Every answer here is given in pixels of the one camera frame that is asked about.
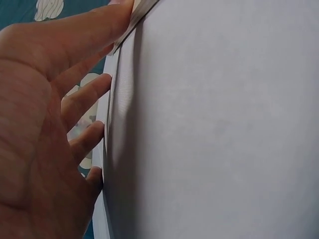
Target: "palm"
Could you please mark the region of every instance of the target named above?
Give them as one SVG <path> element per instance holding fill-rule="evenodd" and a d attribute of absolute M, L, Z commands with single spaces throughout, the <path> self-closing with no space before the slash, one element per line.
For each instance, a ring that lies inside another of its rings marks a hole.
<path fill-rule="evenodd" d="M 70 142 L 67 133 L 97 99 L 109 90 L 111 78 L 109 75 L 101 75 L 76 93 L 63 100 L 62 98 L 100 58 L 101 54 L 88 58 L 62 73 L 51 83 L 41 77 L 36 79 L 44 84 L 38 84 L 34 89 L 40 91 L 41 86 L 43 89 L 50 89 L 50 98 L 46 109 L 43 109 L 42 124 L 38 124 L 41 119 L 37 114 L 29 115 L 25 112 L 32 109 L 41 110 L 43 100 L 34 99 L 31 103 L 24 88 L 19 94 L 16 91 L 6 91 L 6 98 L 0 101 L 0 105 L 7 105 L 12 97 L 25 102 L 23 107 L 26 111 L 21 111 L 20 117 L 12 117 L 9 121 L 14 122 L 14 125 L 24 125 L 27 122 L 32 128 L 32 133 L 25 131 L 25 135 L 20 136 L 24 139 L 21 140 L 23 143 L 15 150 L 16 157 L 30 162 L 27 172 L 20 174 L 23 177 L 12 177 L 16 179 L 13 184 L 18 185 L 21 180 L 24 181 L 23 188 L 18 190 L 19 197 L 13 198 L 16 194 L 7 197 L 12 191 L 11 186 L 3 187 L 0 192 L 0 203 L 4 202 L 14 208 L 23 207 L 24 211 L 21 211 L 18 217 L 31 221 L 34 231 L 35 228 L 41 229 L 37 231 L 37 235 L 32 236 L 44 238 L 46 233 L 50 232 L 57 238 L 79 238 L 86 230 L 93 213 L 94 203 L 102 186 L 101 169 L 92 169 L 86 180 L 77 168 L 101 140 L 104 126 L 101 122 L 95 122 L 80 137 Z M 0 139 L 0 146 L 10 140 L 12 139 Z"/>

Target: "teal fabric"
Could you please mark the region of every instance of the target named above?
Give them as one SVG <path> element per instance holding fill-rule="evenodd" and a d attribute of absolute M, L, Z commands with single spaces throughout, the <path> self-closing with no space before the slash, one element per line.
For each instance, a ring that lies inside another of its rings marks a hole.
<path fill-rule="evenodd" d="M 109 0 L 64 0 L 64 7 L 57 18 L 63 18 L 87 12 L 94 8 L 107 5 Z M 0 0 L 0 29 L 18 22 L 32 22 L 37 12 L 37 0 Z M 102 74 L 105 60 L 101 61 L 92 73 Z M 79 170 L 87 175 L 89 170 L 79 168 Z M 93 227 L 90 223 L 84 239 L 93 239 Z"/>

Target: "floral pattern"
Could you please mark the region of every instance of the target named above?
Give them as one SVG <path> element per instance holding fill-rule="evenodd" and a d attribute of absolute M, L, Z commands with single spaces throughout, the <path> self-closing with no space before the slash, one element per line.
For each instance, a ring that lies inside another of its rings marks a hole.
<path fill-rule="evenodd" d="M 64 7 L 64 0 L 37 0 L 37 12 L 34 16 L 36 21 L 44 21 L 47 18 L 57 18 Z"/>

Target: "fingernail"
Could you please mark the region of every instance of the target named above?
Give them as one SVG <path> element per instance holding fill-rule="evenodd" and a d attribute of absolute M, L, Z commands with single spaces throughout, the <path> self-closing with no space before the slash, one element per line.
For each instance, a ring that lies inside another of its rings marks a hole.
<path fill-rule="evenodd" d="M 111 0 L 109 5 L 114 5 L 114 4 L 123 4 L 125 3 L 126 0 Z"/>

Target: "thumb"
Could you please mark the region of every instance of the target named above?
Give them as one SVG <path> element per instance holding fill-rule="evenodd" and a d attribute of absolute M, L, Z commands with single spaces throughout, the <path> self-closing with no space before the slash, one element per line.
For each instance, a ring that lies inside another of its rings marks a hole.
<path fill-rule="evenodd" d="M 63 19 L 11 25 L 0 33 L 0 58 L 31 66 L 50 81 L 124 34 L 133 4 L 116 0 Z"/>

